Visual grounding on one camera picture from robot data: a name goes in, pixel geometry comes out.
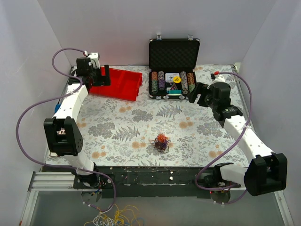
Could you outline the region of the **red plastic compartment tray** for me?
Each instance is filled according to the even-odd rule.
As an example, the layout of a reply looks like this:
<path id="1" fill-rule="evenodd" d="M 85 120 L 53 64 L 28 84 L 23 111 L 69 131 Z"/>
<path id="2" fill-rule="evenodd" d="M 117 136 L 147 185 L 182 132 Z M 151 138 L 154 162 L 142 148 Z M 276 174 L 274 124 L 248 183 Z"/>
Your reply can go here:
<path id="1" fill-rule="evenodd" d="M 142 85 L 143 74 L 110 68 L 110 86 L 92 87 L 89 94 L 101 97 L 135 101 Z"/>

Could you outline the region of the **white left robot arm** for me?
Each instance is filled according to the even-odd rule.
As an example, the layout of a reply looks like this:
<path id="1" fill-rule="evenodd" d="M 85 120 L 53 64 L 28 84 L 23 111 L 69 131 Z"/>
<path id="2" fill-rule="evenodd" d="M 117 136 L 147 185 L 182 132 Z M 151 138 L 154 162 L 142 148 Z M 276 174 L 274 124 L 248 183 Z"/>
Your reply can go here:
<path id="1" fill-rule="evenodd" d="M 69 81 L 67 86 L 69 96 L 63 99 L 52 118 L 44 120 L 49 151 L 64 158 L 75 168 L 77 175 L 84 176 L 84 183 L 89 188 L 96 188 L 100 183 L 100 177 L 92 172 L 95 164 L 82 151 L 83 137 L 77 126 L 77 117 L 84 99 L 93 86 L 111 84 L 109 66 L 105 65 L 104 68 L 104 75 L 99 67 L 94 66 L 84 74 L 83 67 L 78 66 L 76 75 L 83 80 L 83 85 Z"/>

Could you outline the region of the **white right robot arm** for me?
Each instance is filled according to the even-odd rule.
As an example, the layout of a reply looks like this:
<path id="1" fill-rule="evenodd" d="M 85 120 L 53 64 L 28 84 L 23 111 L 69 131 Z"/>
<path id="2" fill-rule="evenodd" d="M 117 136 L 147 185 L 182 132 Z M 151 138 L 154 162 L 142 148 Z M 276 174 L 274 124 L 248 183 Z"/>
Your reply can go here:
<path id="1" fill-rule="evenodd" d="M 252 196 L 286 188 L 287 158 L 272 151 L 247 127 L 240 109 L 231 104 L 229 84 L 198 82 L 188 98 L 191 103 L 212 109 L 214 118 L 235 139 L 234 145 L 239 146 L 249 162 L 247 168 L 233 163 L 215 165 L 212 175 L 205 177 L 208 185 L 223 187 L 231 182 L 244 186 Z"/>

